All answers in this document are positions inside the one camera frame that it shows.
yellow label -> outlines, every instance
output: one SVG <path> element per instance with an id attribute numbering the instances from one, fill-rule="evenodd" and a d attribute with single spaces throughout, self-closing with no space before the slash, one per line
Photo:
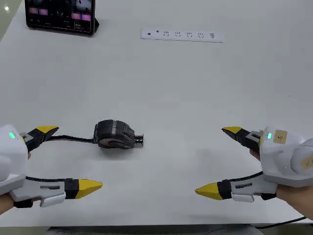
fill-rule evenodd
<path id="1" fill-rule="evenodd" d="M 285 144 L 286 140 L 287 140 L 287 131 L 276 130 L 273 142 Z"/>
<path id="2" fill-rule="evenodd" d="M 303 170 L 307 170 L 307 169 L 313 167 L 313 155 L 306 158 L 306 159 L 303 159 L 301 161 L 301 167 Z"/>

white table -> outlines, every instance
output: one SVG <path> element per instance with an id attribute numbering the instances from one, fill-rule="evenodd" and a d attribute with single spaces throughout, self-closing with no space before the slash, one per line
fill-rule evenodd
<path id="1" fill-rule="evenodd" d="M 194 189 L 256 173 L 220 128 L 313 126 L 311 1 L 98 0 L 93 38 L 29 30 L 23 4 L 0 43 L 0 125 L 91 137 L 104 119 L 145 134 L 143 149 L 50 142 L 29 175 L 105 185 L 62 204 L 13 209 L 0 226 L 274 223 L 300 216 L 274 199 L 214 201 Z M 226 43 L 142 40 L 142 27 L 202 29 Z"/>

floor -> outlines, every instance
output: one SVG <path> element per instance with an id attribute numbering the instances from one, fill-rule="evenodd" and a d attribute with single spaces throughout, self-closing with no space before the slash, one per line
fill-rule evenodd
<path id="1" fill-rule="evenodd" d="M 22 0 L 0 0 L 0 41 L 9 27 Z M 0 234 L 43 235 L 47 228 L 0 228 Z M 313 234 L 310 225 L 287 225 L 263 231 L 266 235 Z"/>

status light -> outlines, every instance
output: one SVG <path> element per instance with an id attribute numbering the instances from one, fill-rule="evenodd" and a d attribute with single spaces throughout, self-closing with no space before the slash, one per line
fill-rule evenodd
<path id="1" fill-rule="evenodd" d="M 15 135 L 14 135 L 12 132 L 9 133 L 9 136 L 10 136 L 12 139 L 15 139 Z"/>

power strip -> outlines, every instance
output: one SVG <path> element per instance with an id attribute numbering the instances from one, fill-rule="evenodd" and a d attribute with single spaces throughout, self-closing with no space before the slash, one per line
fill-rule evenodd
<path id="1" fill-rule="evenodd" d="M 168 31 L 144 28 L 140 32 L 142 39 L 175 40 L 192 42 L 223 43 L 223 37 L 215 32 L 206 31 Z"/>

